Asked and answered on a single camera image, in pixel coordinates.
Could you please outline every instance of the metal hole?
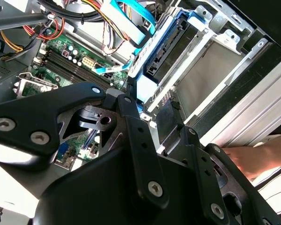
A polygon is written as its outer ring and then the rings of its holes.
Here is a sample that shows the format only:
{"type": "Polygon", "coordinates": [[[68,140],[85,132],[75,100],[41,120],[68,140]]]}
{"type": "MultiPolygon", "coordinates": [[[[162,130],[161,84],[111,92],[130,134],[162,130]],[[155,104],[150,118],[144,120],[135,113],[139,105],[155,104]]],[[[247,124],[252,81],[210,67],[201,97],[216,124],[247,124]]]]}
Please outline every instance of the metal hole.
{"type": "Polygon", "coordinates": [[[207,174],[207,176],[210,176],[210,175],[211,175],[208,170],[205,170],[204,172],[207,174]]]}
{"type": "Polygon", "coordinates": [[[183,160],[182,160],[182,163],[184,163],[184,164],[188,165],[188,161],[187,161],[187,159],[186,159],[186,158],[185,158],[185,159],[183,159],[183,160]]]}
{"type": "Polygon", "coordinates": [[[108,116],[105,116],[105,117],[103,117],[101,120],[100,120],[100,123],[102,124],[102,125],[107,125],[107,124],[109,124],[111,122],[111,119],[108,117],[108,116]]]}
{"type": "Polygon", "coordinates": [[[210,207],[211,207],[213,214],[215,214],[219,219],[225,218],[225,214],[220,206],[218,206],[215,203],[212,203],[210,207]]]}
{"type": "Polygon", "coordinates": [[[148,147],[146,143],[142,143],[141,146],[142,146],[144,149],[146,149],[146,148],[148,147]]]}

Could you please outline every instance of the metal bracket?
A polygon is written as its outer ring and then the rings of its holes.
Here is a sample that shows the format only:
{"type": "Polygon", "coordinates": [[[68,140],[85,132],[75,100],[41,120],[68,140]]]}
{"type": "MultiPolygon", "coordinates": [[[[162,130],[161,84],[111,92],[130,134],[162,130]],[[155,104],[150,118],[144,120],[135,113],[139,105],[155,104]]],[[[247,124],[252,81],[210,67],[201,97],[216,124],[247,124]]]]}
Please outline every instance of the metal bracket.
{"type": "Polygon", "coordinates": [[[64,136],[74,113],[85,105],[99,105],[104,98],[105,93],[96,84],[82,82],[1,104],[0,118],[8,120],[3,120],[0,127],[15,126],[7,131],[0,129],[0,162],[34,170],[49,166],[59,147],[59,136],[64,136]],[[33,140],[43,141],[44,136],[46,143],[33,140]]]}
{"type": "Polygon", "coordinates": [[[222,0],[197,0],[200,2],[205,2],[216,9],[218,12],[221,12],[226,19],[232,23],[240,31],[248,30],[249,36],[253,33],[254,28],[243,18],[241,18],[232,8],[230,8],[222,0]]]}
{"type": "Polygon", "coordinates": [[[237,44],[240,41],[240,37],[232,30],[225,30],[224,33],[215,36],[213,40],[234,51],[236,54],[241,54],[241,52],[237,50],[237,44]]]}

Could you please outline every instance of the metal frame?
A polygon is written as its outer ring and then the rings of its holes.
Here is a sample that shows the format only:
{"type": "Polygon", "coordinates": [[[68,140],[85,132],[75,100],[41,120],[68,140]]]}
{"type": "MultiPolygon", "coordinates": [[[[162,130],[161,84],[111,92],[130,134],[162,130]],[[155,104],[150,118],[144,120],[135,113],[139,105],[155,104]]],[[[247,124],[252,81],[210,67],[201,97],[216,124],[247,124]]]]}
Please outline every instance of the metal frame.
{"type": "Polygon", "coordinates": [[[267,43],[268,40],[262,38],[222,80],[222,82],[207,96],[207,98],[205,98],[205,100],[190,115],[186,115],[184,124],[187,124],[191,119],[198,117],[200,113],[221,93],[221,91],[229,87],[238,78],[238,76],[240,76],[241,73],[249,67],[249,65],[253,62],[254,57],[266,46],[267,43]]]}
{"type": "Polygon", "coordinates": [[[42,13],[24,13],[4,0],[0,0],[0,30],[44,23],[46,20],[47,17],[42,13]]]}
{"type": "Polygon", "coordinates": [[[281,125],[281,63],[201,139],[202,144],[253,146],[281,125]]]}

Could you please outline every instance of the metal sheet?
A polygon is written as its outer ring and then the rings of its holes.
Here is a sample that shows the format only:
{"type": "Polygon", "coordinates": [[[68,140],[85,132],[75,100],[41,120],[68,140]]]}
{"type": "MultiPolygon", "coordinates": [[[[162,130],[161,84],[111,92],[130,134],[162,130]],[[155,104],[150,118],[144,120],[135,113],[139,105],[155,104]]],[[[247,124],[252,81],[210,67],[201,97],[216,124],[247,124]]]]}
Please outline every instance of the metal sheet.
{"type": "Polygon", "coordinates": [[[195,114],[198,115],[198,112],[193,112],[224,80],[242,58],[243,56],[230,51],[218,43],[213,43],[210,46],[206,54],[194,65],[176,87],[176,92],[184,110],[182,116],[185,123],[195,114]]]}
{"type": "Polygon", "coordinates": [[[202,138],[203,144],[254,145],[281,125],[281,63],[202,138]]]}

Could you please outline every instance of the black bracket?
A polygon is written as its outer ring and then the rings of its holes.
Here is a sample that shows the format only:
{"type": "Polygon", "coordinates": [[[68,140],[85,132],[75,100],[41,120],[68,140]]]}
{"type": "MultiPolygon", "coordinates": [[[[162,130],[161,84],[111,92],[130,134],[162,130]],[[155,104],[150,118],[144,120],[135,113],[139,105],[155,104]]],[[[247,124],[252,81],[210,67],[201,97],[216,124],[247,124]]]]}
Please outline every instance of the black bracket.
{"type": "MultiPolygon", "coordinates": [[[[14,128],[0,128],[0,162],[33,170],[49,166],[59,144],[67,139],[64,133],[74,113],[87,105],[99,105],[104,98],[96,84],[82,82],[1,104],[0,118],[7,118],[14,128]],[[35,132],[45,133],[49,140],[33,142],[35,132]]],[[[3,120],[0,126],[9,125],[3,120]]],[[[36,138],[44,140],[42,135],[36,138]]]]}

